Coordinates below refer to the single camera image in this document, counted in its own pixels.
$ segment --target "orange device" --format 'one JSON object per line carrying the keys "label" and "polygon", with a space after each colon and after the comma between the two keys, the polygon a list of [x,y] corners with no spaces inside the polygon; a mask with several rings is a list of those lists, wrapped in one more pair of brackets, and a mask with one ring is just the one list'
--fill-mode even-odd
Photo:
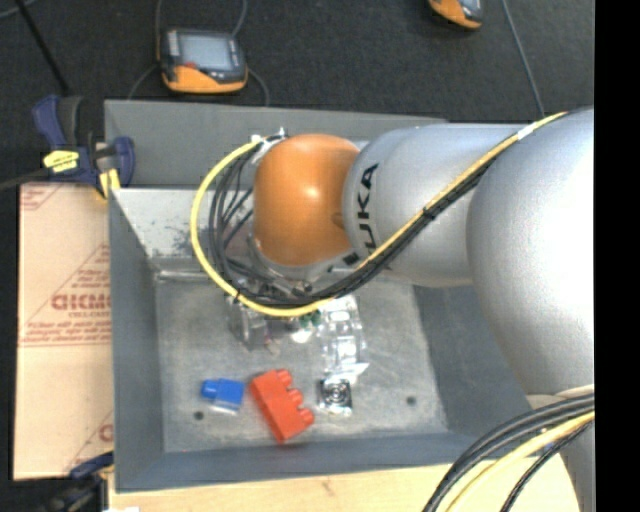
{"label": "orange device", "polygon": [[162,80],[174,92],[221,94],[247,83],[244,53],[230,34],[170,28],[161,34],[158,50]]}
{"label": "orange device", "polygon": [[443,18],[464,28],[478,29],[482,25],[483,0],[428,0],[431,8]]}

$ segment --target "clear plastic object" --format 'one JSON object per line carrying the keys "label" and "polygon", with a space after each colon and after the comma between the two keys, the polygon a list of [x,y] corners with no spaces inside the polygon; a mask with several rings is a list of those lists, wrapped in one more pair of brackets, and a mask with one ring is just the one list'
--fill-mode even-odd
{"label": "clear plastic object", "polygon": [[353,386],[369,366],[358,303],[353,295],[331,301],[320,309],[317,334],[327,379],[348,380]]}

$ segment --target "red lego brick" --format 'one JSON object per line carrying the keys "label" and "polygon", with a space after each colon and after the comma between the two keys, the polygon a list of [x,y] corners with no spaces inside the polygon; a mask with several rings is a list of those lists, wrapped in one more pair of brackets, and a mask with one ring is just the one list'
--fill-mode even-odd
{"label": "red lego brick", "polygon": [[303,397],[298,389],[288,389],[292,382],[287,370],[271,370],[249,384],[251,395],[279,443],[297,436],[315,420],[309,409],[298,408]]}

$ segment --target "wire bundle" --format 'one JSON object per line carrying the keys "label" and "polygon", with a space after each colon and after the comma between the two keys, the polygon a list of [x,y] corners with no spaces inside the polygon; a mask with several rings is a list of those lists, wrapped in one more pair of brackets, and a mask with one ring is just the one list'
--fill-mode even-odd
{"label": "wire bundle", "polygon": [[477,474],[455,495],[445,510],[457,510],[463,501],[488,478],[506,469],[512,463],[547,447],[532,464],[504,502],[501,512],[508,512],[531,477],[577,436],[590,428],[595,421],[595,396],[589,393],[548,405],[514,418],[497,427],[471,445],[451,466],[432,494],[423,512],[435,512],[458,484],[482,460],[505,447],[520,444],[506,455]]}
{"label": "wire bundle", "polygon": [[[269,288],[273,287],[270,287],[269,284],[272,283],[265,282],[264,284],[266,286],[261,287],[260,290],[256,292],[234,280],[230,272],[231,268],[235,267],[236,270],[242,270],[245,272],[245,275],[248,270],[246,267],[244,269],[240,268],[237,265],[237,262],[229,261],[226,258],[224,253],[224,242],[220,242],[219,239],[216,239],[216,235],[213,235],[213,239],[211,239],[210,236],[213,264],[209,262],[202,250],[202,247],[200,246],[197,223],[198,213],[205,192],[209,186],[218,176],[220,176],[217,188],[221,188],[222,192],[218,193],[218,191],[216,191],[216,195],[214,196],[212,210],[215,210],[217,213],[212,214],[212,220],[215,219],[217,222],[217,232],[224,233],[224,227],[226,227],[225,222],[228,223],[231,218],[231,215],[224,213],[224,210],[222,210],[224,199],[226,198],[230,184],[233,182],[233,178],[237,178],[238,173],[240,172],[237,166],[233,166],[231,169],[227,169],[227,167],[241,157],[246,159],[250,155],[253,155],[263,144],[273,141],[273,137],[262,138],[249,142],[227,155],[227,157],[211,169],[196,192],[196,197],[194,198],[191,210],[190,222],[191,243],[194,253],[203,269],[207,274],[209,274],[213,281],[216,282],[226,293],[235,297],[244,305],[269,316],[292,317],[313,313],[327,302],[352,293],[373,279],[384,268],[386,268],[389,263],[391,263],[391,261],[393,261],[393,259],[397,257],[425,227],[436,219],[440,213],[442,213],[449,205],[454,203],[462,195],[475,187],[491,163],[493,163],[500,154],[541,126],[544,126],[562,115],[564,115],[564,113],[555,114],[528,125],[485,153],[470,167],[460,173],[440,193],[432,198],[424,208],[418,211],[376,251],[362,261],[358,268],[349,276],[340,279],[319,291],[296,291],[295,293],[290,294],[283,294],[278,290],[276,290],[275,293],[270,292]],[[210,231],[213,231],[213,226],[211,225],[209,229]],[[252,277],[259,276],[253,272]]]}

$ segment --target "blue clamp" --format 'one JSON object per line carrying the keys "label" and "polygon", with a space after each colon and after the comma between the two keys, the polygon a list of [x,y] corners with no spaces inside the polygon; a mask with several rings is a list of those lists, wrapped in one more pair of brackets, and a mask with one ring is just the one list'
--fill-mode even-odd
{"label": "blue clamp", "polygon": [[[117,137],[100,150],[77,144],[76,119],[81,101],[79,96],[50,95],[32,108],[36,129],[51,149],[44,158],[44,166],[51,181],[87,183],[106,196],[107,185],[117,182],[118,186],[126,186],[131,182],[135,168],[133,141],[129,137]],[[114,157],[113,169],[98,168],[96,161],[104,157]]]}

